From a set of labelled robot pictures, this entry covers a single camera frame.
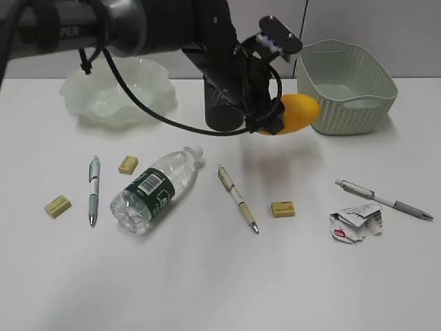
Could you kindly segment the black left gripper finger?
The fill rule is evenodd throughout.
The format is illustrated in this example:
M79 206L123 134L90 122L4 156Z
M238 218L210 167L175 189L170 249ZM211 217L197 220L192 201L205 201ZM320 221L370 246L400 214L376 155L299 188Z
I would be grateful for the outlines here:
M276 117L274 119L250 119L248 121L248 131L259 134L277 135L283 130L283 120Z

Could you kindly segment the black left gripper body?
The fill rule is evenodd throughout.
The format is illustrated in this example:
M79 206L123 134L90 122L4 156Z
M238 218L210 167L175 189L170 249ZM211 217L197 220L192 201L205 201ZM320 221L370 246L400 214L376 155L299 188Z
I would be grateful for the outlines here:
M271 67L271 62L283 54L273 41L264 37L249 37L241 44L244 52L244 73L242 80L243 104L238 107L237 126L248 128L283 128L285 107L281 92L276 97L269 93L269 80L280 76Z

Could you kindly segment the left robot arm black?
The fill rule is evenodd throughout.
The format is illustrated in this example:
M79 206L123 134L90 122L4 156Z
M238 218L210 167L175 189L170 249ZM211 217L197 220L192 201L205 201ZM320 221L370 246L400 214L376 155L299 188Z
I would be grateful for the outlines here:
M103 55L133 57L181 50L227 105L218 121L238 117L230 129L209 123L209 136L244 132L279 134L285 107L271 98L277 72L239 42L226 1L2 1L1 69L13 59L77 50L90 73Z

